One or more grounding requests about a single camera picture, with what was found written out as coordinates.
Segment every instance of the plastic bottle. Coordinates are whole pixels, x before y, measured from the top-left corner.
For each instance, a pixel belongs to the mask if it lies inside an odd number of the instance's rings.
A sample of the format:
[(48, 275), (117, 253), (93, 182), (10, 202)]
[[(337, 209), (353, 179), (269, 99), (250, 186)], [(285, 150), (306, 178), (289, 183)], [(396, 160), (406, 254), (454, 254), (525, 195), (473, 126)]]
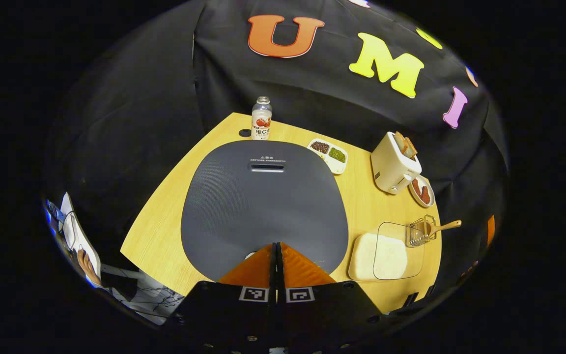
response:
[(252, 140), (267, 140), (270, 137), (270, 121), (272, 120), (272, 106), (270, 99), (259, 96), (252, 107), (252, 124), (250, 137)]

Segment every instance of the wooden table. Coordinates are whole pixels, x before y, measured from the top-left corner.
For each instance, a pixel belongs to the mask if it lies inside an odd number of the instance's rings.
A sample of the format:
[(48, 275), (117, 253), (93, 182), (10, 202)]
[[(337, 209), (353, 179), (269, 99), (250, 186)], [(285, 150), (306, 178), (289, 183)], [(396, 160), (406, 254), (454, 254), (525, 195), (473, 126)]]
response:
[[(200, 161), (214, 148), (250, 139), (238, 134), (239, 130), (250, 128), (250, 121), (249, 115), (233, 113), (202, 138), (154, 191), (121, 246), (121, 253), (126, 258), (161, 284), (182, 295), (187, 295), (200, 280), (211, 281), (187, 260), (180, 240), (180, 219), (189, 183)], [(348, 264), (357, 236), (376, 232), (384, 221), (407, 225), (425, 214), (432, 215), (440, 224), (437, 206), (423, 208), (407, 190), (391, 195), (375, 186), (369, 151), (276, 120), (270, 126), (272, 141), (307, 146), (314, 138), (324, 139), (348, 152), (346, 170), (341, 175), (335, 175), (348, 220), (348, 249), (342, 263), (331, 273), (337, 282), (351, 280)], [(425, 245), (423, 269), (418, 275), (399, 280), (359, 283), (381, 312), (399, 309), (407, 296), (415, 292), (418, 292), (416, 300), (420, 300), (429, 286), (434, 284), (442, 251), (442, 235), (440, 232), (437, 235), (436, 240)]]

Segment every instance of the person's hand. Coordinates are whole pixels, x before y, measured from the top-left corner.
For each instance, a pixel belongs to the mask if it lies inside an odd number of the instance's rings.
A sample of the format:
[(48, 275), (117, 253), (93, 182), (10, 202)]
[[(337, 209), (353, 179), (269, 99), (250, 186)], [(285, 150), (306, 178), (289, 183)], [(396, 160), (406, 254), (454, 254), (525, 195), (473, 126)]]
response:
[(88, 279), (90, 279), (95, 284), (102, 286), (102, 282), (99, 280), (99, 278), (97, 278), (97, 274), (93, 269), (93, 264), (88, 258), (88, 253), (86, 253), (86, 251), (84, 251), (83, 249), (78, 249), (78, 263), (80, 264), (80, 267), (83, 269), (83, 271), (85, 271)]

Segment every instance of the orange letter u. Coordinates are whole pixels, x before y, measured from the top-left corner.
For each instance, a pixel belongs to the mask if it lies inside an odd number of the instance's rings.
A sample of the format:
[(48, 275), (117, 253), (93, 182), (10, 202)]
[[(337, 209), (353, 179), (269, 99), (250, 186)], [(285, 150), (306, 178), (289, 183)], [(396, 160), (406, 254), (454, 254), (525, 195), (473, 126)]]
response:
[(248, 18), (252, 23), (248, 36), (248, 46), (255, 53), (267, 57), (293, 58), (308, 52), (314, 42), (314, 36), (318, 27), (323, 27), (324, 22), (315, 18), (295, 17), (298, 23), (296, 40), (290, 45), (278, 45), (272, 42), (274, 28), (277, 23), (283, 22), (285, 18), (276, 14), (261, 14)]

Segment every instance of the small plate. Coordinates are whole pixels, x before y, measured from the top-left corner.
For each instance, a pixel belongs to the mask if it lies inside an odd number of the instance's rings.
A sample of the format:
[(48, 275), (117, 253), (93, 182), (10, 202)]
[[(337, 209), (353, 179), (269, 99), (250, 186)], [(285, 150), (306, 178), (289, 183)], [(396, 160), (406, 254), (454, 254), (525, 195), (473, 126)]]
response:
[[(320, 143), (327, 144), (329, 146), (329, 149), (326, 151), (326, 154), (323, 154), (323, 153), (316, 151), (313, 148), (311, 148), (311, 145), (316, 141), (318, 141)], [(348, 163), (348, 153), (343, 148), (336, 146), (336, 145), (333, 145), (332, 143), (329, 143), (328, 141), (324, 141), (322, 139), (314, 139), (314, 140), (310, 141), (310, 143), (307, 145), (307, 148), (309, 150), (312, 150), (313, 152), (316, 152), (316, 154), (319, 155), (320, 158), (324, 160), (326, 165), (329, 166), (329, 169), (335, 175), (339, 175), (339, 174), (344, 172), (344, 169), (346, 168), (346, 163)], [(337, 148), (337, 150), (342, 151), (342, 153), (344, 154), (344, 157), (346, 157), (346, 161), (344, 163), (339, 162), (338, 160), (329, 156), (329, 152), (331, 152), (331, 150), (333, 148)]]
[(429, 208), (433, 206), (436, 203), (436, 196), (434, 196), (434, 190), (431, 188), (429, 183), (423, 177), (418, 176), (416, 177), (416, 180), (418, 180), (418, 188), (420, 188), (421, 193), (423, 192), (423, 187), (427, 187), (427, 189), (429, 190), (429, 204), (425, 204), (423, 200), (418, 196), (418, 194), (416, 194), (413, 184), (409, 184), (407, 186), (407, 188), (409, 189), (409, 193), (411, 193), (414, 200), (416, 200), (416, 202), (420, 204), (420, 206), (422, 206), (423, 208)]

